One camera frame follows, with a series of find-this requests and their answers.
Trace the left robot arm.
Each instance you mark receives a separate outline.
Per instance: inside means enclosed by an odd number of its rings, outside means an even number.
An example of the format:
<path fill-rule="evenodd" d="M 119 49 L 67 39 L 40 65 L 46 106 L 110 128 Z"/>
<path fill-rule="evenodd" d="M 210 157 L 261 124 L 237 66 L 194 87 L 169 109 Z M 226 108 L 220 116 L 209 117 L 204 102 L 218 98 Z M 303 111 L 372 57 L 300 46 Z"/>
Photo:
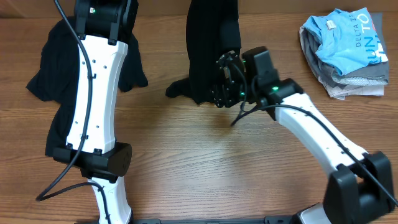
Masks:
<path fill-rule="evenodd" d="M 114 110 L 121 69 L 128 51 L 137 3 L 77 1 L 72 34 L 79 46 L 79 76 L 75 112 L 64 146 L 52 157 L 75 166 L 92 186 L 98 223 L 133 223 L 124 176 L 132 147 L 114 134 Z"/>

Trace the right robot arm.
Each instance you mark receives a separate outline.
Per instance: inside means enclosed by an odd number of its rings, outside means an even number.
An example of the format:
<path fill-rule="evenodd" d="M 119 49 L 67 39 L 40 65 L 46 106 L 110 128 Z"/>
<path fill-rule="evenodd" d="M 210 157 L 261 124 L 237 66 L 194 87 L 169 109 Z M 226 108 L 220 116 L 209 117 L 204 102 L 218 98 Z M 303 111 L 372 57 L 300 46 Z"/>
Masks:
<path fill-rule="evenodd" d="M 350 141 L 319 112 L 293 79 L 281 80 L 269 51 L 229 51 L 218 60 L 220 77 L 211 89 L 218 107 L 241 107 L 238 119 L 264 111 L 287 128 L 316 158 L 328 179 L 323 200 L 294 215 L 265 217 L 265 223 L 370 223 L 397 208 L 391 163 Z"/>

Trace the black t-shirt with logo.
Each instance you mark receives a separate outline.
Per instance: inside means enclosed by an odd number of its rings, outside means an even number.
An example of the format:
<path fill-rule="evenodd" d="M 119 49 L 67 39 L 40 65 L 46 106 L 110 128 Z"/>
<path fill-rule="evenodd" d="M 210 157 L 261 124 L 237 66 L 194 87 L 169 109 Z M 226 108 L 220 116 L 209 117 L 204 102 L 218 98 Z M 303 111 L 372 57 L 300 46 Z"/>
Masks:
<path fill-rule="evenodd" d="M 173 82 L 169 98 L 186 96 L 200 105 L 213 103 L 215 85 L 221 85 L 216 61 L 225 53 L 241 50 L 238 0 L 192 0 L 187 14 L 188 77 Z"/>

